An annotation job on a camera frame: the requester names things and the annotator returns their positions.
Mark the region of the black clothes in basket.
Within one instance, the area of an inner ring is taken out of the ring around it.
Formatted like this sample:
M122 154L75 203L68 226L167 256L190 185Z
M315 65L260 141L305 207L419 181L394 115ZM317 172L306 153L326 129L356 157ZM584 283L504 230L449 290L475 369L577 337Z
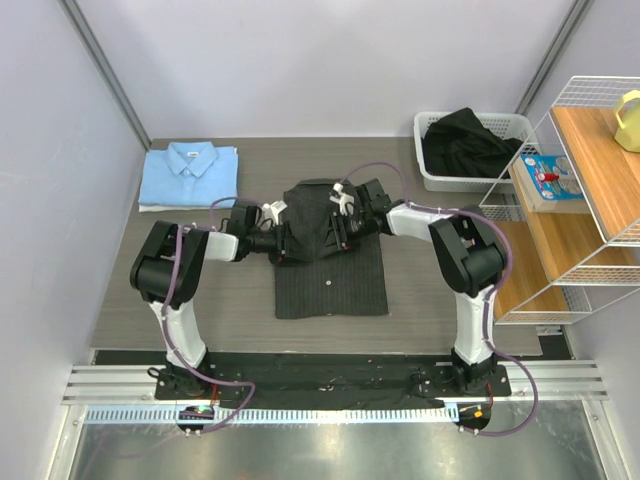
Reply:
M470 108L432 123L421 140L426 170L434 176L497 178L523 142L502 139L485 128Z

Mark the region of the folded light blue shirt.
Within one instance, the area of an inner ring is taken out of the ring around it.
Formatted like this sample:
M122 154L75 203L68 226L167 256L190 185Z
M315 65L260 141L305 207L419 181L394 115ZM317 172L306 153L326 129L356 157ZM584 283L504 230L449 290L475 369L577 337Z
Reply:
M232 146L171 142L146 153L139 188L141 212L227 208L237 196L239 158Z

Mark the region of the yellow watering can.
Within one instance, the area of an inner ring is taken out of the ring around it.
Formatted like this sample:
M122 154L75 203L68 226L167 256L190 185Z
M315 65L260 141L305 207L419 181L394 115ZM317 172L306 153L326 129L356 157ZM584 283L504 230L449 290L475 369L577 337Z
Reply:
M639 90L623 94L614 107L618 128L614 140L625 150L639 152Z

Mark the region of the blue product box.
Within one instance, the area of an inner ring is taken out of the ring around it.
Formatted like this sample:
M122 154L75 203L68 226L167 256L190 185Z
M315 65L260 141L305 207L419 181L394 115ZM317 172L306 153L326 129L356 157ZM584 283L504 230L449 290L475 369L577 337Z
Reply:
M566 156L522 155L512 164L511 178L529 211L587 214L589 207Z

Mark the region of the aluminium rail frame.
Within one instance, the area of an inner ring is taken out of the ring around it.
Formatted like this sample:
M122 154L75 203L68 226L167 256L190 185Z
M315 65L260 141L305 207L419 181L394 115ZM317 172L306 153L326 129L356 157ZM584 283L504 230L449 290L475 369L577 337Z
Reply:
M504 362L454 388L407 355L215 356L220 392L162 397L156 364L76 366L53 479L630 479L589 360Z

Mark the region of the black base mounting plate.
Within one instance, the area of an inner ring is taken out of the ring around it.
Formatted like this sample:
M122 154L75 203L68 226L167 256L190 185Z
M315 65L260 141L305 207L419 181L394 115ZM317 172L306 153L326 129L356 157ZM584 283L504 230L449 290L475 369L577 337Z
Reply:
M442 356L356 354L211 353L214 377L256 386L248 406L270 410L382 410L438 408L457 397L504 398L512 390L506 368L497 367L488 393L453 388L451 362ZM204 398L234 409L242 391L221 387Z

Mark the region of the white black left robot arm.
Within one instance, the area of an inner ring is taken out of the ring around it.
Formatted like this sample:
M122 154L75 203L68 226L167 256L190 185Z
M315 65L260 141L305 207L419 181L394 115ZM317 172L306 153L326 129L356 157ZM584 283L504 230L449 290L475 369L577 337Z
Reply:
M253 388L247 381L214 377L194 298L207 261L240 262L253 253L298 258L301 248L282 219L286 209L282 200L259 205L237 199L218 228L166 221L153 225L131 267L130 284L154 312L166 345L165 367L148 369L158 399L200 399L221 387Z

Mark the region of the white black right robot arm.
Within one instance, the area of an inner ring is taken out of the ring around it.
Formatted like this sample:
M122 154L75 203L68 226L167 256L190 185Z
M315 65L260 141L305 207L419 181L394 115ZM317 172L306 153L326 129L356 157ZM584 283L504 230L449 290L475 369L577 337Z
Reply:
M431 243L441 276L455 296L453 388L465 395L488 393L497 373L490 320L508 255L486 217L476 207L459 211L393 201L377 179L353 190L336 182L329 201L328 238L337 251L373 234Z

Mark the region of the dark pinstriped long sleeve shirt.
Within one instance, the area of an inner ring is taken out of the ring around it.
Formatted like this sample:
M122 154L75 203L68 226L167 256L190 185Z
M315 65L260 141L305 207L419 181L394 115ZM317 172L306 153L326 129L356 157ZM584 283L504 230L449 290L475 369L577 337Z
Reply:
M303 180L283 194L282 219L294 252L269 255L278 319L389 313L379 236L338 242L331 223L339 211L330 201L333 185L331 179Z

